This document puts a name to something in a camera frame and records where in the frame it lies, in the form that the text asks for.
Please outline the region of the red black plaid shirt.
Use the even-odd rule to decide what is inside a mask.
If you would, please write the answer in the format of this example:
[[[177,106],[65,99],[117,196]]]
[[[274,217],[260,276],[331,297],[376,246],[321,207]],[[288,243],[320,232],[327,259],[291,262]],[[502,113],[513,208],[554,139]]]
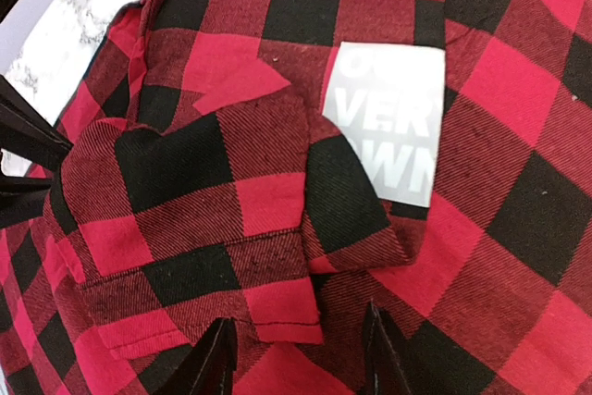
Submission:
[[[591,0],[139,0],[1,227],[11,394],[364,394],[366,305],[428,394],[591,390]]]

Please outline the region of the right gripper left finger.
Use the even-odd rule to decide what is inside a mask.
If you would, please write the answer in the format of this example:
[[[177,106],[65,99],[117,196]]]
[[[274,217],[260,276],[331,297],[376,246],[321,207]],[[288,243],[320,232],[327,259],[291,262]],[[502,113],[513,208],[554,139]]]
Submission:
[[[216,319],[178,369],[178,394],[231,394],[237,352],[234,320]]]

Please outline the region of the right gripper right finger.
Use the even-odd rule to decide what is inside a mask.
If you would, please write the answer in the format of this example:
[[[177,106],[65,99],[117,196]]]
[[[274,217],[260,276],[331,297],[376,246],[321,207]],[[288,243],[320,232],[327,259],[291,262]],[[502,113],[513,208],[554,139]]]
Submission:
[[[389,312],[370,302],[362,330],[364,394],[428,394],[431,378]]]

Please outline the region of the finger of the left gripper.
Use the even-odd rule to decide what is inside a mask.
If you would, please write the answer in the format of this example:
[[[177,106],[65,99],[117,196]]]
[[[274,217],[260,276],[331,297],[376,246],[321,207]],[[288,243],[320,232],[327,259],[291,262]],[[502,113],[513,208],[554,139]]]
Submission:
[[[1,147],[56,172],[72,143],[59,134],[6,80],[1,79]],[[1,176],[1,227],[40,216],[50,179]]]

